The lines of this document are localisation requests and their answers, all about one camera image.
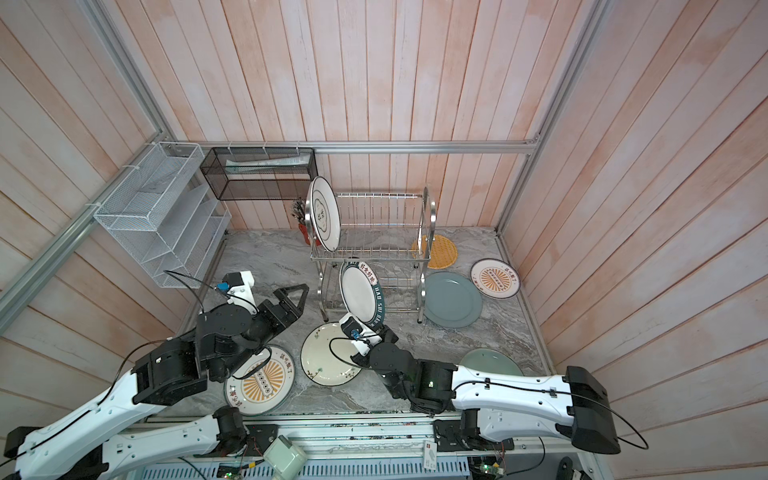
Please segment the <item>white plate green text rim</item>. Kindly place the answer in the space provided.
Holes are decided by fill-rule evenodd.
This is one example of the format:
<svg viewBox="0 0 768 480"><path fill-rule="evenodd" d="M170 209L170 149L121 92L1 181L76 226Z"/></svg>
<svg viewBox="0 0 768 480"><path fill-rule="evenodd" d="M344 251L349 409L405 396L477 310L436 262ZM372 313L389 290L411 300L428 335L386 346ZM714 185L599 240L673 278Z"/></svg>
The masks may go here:
<svg viewBox="0 0 768 480"><path fill-rule="evenodd" d="M358 259L345 262L339 273L339 285L348 312L372 330L378 329L386 307L382 285L373 268Z"/></svg>

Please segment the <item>white plate cloud line pattern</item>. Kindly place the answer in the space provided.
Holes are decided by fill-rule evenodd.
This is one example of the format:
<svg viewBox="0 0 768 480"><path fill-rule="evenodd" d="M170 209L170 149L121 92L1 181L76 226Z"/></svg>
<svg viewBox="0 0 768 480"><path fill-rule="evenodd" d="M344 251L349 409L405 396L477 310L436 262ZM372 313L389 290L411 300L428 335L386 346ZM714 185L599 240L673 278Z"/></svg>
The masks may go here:
<svg viewBox="0 0 768 480"><path fill-rule="evenodd" d="M322 176L317 176L310 182L307 213L320 245L327 251L336 251L342 231L340 210L331 184Z"/></svg>

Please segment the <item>large orange sunburst plate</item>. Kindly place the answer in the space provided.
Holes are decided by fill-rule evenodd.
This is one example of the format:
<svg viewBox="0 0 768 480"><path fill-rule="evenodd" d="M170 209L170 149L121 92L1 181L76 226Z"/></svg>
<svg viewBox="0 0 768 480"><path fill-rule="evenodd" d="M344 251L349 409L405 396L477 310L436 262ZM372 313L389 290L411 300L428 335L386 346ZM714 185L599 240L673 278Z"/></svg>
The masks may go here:
<svg viewBox="0 0 768 480"><path fill-rule="evenodd" d="M283 348L270 345L269 361L258 371L248 373L261 365L267 352L253 355L224 385L229 406L236 407L244 416L257 416L279 406L287 397L295 381L295 362Z"/></svg>

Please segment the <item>stainless steel dish rack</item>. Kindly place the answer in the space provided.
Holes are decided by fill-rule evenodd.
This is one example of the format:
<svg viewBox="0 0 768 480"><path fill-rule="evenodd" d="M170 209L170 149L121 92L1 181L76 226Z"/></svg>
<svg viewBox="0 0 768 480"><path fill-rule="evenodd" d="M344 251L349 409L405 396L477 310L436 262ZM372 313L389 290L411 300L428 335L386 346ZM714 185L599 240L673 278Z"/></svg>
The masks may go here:
<svg viewBox="0 0 768 480"><path fill-rule="evenodd" d="M435 235L437 207L429 190L414 192L335 192L341 218L336 251L325 250L313 233L310 257L318 275L320 312L324 321L346 309L339 273L345 262L368 263L382 285L386 314L425 320L428 259L415 260L409 251L423 236Z"/></svg>

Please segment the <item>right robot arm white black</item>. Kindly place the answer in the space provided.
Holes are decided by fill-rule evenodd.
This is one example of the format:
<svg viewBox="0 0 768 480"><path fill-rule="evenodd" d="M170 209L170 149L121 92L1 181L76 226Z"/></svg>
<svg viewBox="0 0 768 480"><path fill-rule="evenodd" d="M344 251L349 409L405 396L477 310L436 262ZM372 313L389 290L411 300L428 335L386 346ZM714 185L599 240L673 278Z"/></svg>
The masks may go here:
<svg viewBox="0 0 768 480"><path fill-rule="evenodd" d="M391 396L414 412L460 411L471 435L488 442L550 436L591 453L621 451L607 391L582 367L549 377L491 373L417 359L397 346L387 327L373 331L351 320L342 331L357 351L351 363L376 372Z"/></svg>

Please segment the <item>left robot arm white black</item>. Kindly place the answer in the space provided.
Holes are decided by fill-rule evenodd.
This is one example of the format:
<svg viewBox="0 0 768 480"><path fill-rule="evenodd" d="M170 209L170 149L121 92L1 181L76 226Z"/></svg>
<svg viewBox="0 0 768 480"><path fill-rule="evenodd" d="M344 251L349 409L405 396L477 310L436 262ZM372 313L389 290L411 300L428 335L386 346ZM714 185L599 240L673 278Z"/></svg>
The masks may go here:
<svg viewBox="0 0 768 480"><path fill-rule="evenodd" d="M303 314L309 288L278 288L275 302L242 299L198 315L190 331L156 344L103 393L45 427L10 432L13 479L106 479L188 455L238 454L249 432L240 411L221 407L189 423L128 433L135 423L223 383Z"/></svg>

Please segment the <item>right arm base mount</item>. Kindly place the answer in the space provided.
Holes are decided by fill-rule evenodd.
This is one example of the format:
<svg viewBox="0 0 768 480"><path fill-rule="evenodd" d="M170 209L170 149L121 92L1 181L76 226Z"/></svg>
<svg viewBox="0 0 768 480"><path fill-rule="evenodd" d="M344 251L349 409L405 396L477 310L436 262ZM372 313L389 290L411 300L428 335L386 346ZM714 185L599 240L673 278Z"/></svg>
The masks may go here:
<svg viewBox="0 0 768 480"><path fill-rule="evenodd" d="M478 412L478 409L464 410L459 420L434 420L432 426L437 450L439 452L513 450L512 438L502 442L492 442L480 436Z"/></svg>

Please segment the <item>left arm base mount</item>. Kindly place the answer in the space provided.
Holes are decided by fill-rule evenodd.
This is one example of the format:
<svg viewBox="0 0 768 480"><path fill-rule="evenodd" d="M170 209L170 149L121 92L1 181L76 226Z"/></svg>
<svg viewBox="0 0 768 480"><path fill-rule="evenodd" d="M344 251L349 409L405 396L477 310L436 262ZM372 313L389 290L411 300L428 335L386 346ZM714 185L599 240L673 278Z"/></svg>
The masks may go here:
<svg viewBox="0 0 768 480"><path fill-rule="evenodd" d="M214 448L195 457L262 456L277 439L277 424L246 425L235 407L221 407L212 414L216 443Z"/></svg>

